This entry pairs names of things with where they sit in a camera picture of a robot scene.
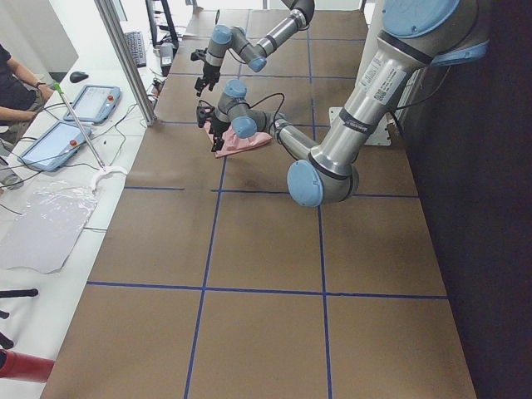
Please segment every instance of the computer mouse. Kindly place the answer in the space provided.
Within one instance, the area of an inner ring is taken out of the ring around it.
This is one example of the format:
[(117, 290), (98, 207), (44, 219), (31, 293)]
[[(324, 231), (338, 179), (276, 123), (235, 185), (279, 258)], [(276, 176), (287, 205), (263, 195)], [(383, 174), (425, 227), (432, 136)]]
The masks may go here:
[(89, 76), (85, 72), (81, 71), (74, 71), (70, 74), (70, 81), (72, 83), (78, 83), (79, 81), (82, 81), (83, 79), (87, 79)]

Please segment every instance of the white desk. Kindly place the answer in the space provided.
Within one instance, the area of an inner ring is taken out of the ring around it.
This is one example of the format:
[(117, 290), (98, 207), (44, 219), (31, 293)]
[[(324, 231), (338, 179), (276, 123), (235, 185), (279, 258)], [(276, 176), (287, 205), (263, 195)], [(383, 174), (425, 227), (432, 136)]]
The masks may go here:
[[(72, 84), (67, 77), (61, 84), (62, 89), (72, 101), (85, 84), (115, 85), (121, 88), (121, 99), (109, 120), (101, 126), (93, 127), (92, 134), (96, 138), (92, 142), (106, 165), (109, 165), (125, 137), (126, 141), (121, 153), (116, 157), (113, 165), (122, 166), (129, 171), (145, 132), (144, 119), (138, 107), (135, 107), (118, 126), (124, 136), (115, 129), (111, 129), (105, 135), (97, 137), (124, 116), (127, 109), (135, 104), (135, 98), (120, 67), (113, 70), (97, 70), (87, 67), (87, 65), (90, 64), (80, 59), (71, 70), (86, 71), (90, 75), (88, 79)], [(148, 68), (141, 69), (145, 87), (148, 87), (154, 75)], [(47, 104), (51, 105), (58, 102), (61, 102), (61, 98), (57, 93), (54, 93)], [(64, 106), (52, 109), (52, 112), (60, 119), (65, 111), (66, 107)], [(42, 112), (32, 123), (25, 136), (38, 138), (55, 121), (52, 116)], [(13, 154), (21, 154), (31, 143), (30, 140), (20, 141)], [(15, 155), (10, 155), (7, 160), (11, 167), (20, 165)], [(67, 165), (79, 163), (98, 166), (94, 155), (86, 146), (69, 159)], [(36, 173), (25, 167), (16, 168), (15, 171), (23, 179)], [(34, 191), (47, 187), (51, 182), (58, 180), (65, 180), (74, 185), (88, 186), (95, 173), (95, 170), (85, 165), (61, 168), (59, 171), (51, 173), (43, 172), (26, 181), (19, 190), (6, 190), (0, 196), (0, 203), (17, 212), (22, 212), (27, 199)], [(112, 174), (99, 181), (96, 191), (98, 204), (86, 227), (107, 228), (120, 198), (125, 179), (124, 175)], [(16, 223), (16, 215), (0, 208), (0, 238), (14, 223)], [(39, 290), (39, 295), (35, 298), (5, 298), (0, 300), (0, 309), (11, 314), (8, 319), (0, 320), (0, 331), (15, 342), (13, 351), (51, 359), (57, 357), (104, 236), (104, 232), (82, 230), (63, 268), (55, 273), (40, 274), (31, 269), (21, 268), (0, 269), (0, 289), (37, 288)], [(44, 384), (41, 383), (0, 379), (1, 396), (6, 398), (38, 398), (43, 388)]]

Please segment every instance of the keyboard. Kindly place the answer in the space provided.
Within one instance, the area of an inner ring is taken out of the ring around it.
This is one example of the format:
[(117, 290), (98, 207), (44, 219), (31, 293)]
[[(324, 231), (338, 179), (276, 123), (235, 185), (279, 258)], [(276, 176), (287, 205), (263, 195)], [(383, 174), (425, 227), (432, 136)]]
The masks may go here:
[(146, 66), (146, 53), (144, 48), (144, 38), (142, 37), (141, 32), (126, 32), (124, 33), (126, 37), (127, 46), (130, 50), (133, 60), (137, 68)]

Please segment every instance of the black shirt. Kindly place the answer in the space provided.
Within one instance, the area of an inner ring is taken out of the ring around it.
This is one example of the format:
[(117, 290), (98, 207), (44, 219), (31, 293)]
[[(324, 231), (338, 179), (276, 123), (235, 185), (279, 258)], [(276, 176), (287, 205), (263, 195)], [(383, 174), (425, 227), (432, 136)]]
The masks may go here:
[(10, 58), (11, 54), (0, 44), (0, 106), (25, 111), (35, 101), (35, 91), (28, 90), (13, 75), (7, 64)]

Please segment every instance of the tablet screen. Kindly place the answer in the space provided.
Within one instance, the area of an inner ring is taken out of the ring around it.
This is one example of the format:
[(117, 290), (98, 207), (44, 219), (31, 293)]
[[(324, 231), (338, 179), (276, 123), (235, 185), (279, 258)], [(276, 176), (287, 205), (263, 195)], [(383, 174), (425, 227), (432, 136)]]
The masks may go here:
[(74, 105), (77, 117), (80, 119), (96, 119), (111, 91), (112, 88), (110, 87), (87, 87), (79, 101), (76, 101)]
[(65, 123), (58, 124), (49, 131), (24, 155), (27, 164), (38, 163), (42, 166), (49, 166), (57, 160), (58, 155), (68, 152), (70, 140), (79, 135), (80, 130)]

